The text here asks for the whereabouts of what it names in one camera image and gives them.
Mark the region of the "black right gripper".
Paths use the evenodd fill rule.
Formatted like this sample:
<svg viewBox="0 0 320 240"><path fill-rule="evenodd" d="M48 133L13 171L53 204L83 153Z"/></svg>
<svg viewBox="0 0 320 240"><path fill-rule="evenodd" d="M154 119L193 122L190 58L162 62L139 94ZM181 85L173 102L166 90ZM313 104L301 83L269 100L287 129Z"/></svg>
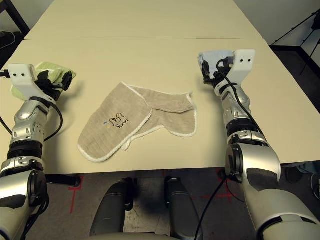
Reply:
<svg viewBox="0 0 320 240"><path fill-rule="evenodd" d="M234 64L234 57L228 56L222 60L223 63L223 71L229 72L232 68L232 65ZM212 85L213 87L216 87L219 83L221 83L225 78L223 75L219 72L215 72L213 74L213 78L210 78L210 66L209 63L206 60L202 61L202 67L201 71L203 76L203 83L206 85Z"/></svg>

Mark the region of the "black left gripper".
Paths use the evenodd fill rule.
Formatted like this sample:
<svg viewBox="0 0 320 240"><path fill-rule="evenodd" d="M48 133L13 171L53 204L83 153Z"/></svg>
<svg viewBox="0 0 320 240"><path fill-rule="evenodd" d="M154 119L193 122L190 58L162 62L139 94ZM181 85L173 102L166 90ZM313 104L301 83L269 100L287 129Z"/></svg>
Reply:
<svg viewBox="0 0 320 240"><path fill-rule="evenodd" d="M58 100L62 91L67 91L72 83L73 74L71 71L66 72L62 77L61 83L51 83L49 80L49 71L45 70L38 74L37 85L39 88L53 100Z"/></svg>

